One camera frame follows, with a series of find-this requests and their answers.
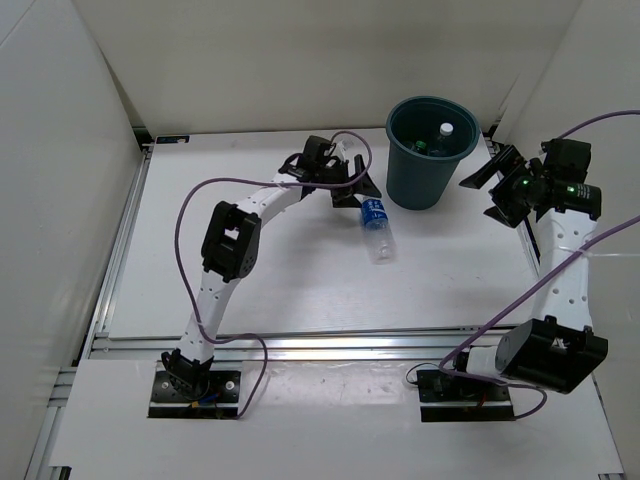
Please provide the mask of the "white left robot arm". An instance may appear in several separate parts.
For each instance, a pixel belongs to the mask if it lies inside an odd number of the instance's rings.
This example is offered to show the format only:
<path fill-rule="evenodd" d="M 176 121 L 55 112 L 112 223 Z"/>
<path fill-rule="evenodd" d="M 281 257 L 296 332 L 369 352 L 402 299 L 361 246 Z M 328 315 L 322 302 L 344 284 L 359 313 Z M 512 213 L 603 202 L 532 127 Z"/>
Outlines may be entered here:
<path fill-rule="evenodd" d="M 170 382 L 180 395 L 199 401 L 212 390 L 209 371 L 214 348 L 224 343 L 216 335 L 232 293 L 257 263 L 262 228 L 317 189 L 336 195 L 338 208 L 357 208 L 359 195 L 378 197 L 380 192 L 368 174 L 372 163 L 372 158 L 356 156 L 355 174 L 350 175 L 349 162 L 338 156 L 304 164 L 300 154 L 293 154 L 268 182 L 213 178 L 197 184 L 187 194 L 174 229 L 174 254 L 191 303 L 191 315 L 177 346 L 161 355 Z M 182 221 L 190 200 L 200 189 L 222 182 L 251 185 L 257 190 L 238 202 L 221 201 L 214 207 L 201 246 L 201 284 L 193 290 L 180 253 Z"/>

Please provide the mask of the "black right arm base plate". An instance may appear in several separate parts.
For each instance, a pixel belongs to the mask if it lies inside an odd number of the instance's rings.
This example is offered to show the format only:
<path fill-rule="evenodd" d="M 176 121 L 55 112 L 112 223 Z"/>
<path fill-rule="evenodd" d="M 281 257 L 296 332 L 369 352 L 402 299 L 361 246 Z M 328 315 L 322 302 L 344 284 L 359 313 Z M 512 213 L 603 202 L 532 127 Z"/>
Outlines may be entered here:
<path fill-rule="evenodd" d="M 418 390 L 422 423 L 497 422 L 515 418 L 506 387 L 451 376 L 431 362 L 411 367 L 405 381 Z"/>

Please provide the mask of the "clear unlabelled plastic bottle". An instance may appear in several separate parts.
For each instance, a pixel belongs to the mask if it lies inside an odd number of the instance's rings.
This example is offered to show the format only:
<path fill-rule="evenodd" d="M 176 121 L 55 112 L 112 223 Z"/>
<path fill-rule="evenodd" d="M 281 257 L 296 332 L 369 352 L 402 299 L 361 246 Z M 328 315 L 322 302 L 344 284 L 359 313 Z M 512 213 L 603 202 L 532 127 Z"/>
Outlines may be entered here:
<path fill-rule="evenodd" d="M 448 157 L 451 153 L 450 140 L 454 133 L 454 126 L 445 122 L 439 126 L 438 133 L 430 140 L 427 146 L 429 157 Z"/>

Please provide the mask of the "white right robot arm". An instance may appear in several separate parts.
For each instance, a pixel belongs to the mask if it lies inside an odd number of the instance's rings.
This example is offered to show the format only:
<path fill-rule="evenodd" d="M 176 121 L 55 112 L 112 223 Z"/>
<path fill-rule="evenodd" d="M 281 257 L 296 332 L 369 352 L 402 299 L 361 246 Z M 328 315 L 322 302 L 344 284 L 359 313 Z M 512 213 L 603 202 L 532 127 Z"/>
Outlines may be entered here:
<path fill-rule="evenodd" d="M 542 158 L 526 160 L 506 146 L 460 183 L 479 189 L 498 176 L 485 214 L 511 228 L 533 215 L 538 260 L 529 319 L 496 346 L 465 344 L 451 359 L 449 387 L 460 399 L 476 397 L 486 382 L 508 380 L 569 394 L 608 353 L 588 305 L 585 246 L 602 213 L 601 189 L 586 182 L 591 146 L 554 139 L 542 148 Z"/>

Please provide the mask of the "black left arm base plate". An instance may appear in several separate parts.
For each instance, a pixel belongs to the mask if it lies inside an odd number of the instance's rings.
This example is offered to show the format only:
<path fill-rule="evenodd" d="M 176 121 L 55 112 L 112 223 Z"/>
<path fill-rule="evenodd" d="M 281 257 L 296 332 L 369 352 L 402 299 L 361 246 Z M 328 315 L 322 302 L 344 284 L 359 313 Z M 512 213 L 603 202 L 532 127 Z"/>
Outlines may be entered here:
<path fill-rule="evenodd" d="M 232 420 L 239 412 L 240 370 L 210 370 L 193 393 L 178 388 L 176 380 L 156 368 L 147 417 L 153 419 Z"/>

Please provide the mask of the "blue label water bottle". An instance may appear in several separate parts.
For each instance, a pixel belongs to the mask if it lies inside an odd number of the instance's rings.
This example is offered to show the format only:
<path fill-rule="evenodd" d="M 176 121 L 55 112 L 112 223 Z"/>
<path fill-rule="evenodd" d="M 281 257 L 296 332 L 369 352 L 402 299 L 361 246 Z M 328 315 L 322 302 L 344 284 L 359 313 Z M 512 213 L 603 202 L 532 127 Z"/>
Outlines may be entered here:
<path fill-rule="evenodd" d="M 380 199 L 363 198 L 361 225 L 370 260 L 375 264 L 393 261 L 396 256 L 396 244 L 388 215 Z"/>

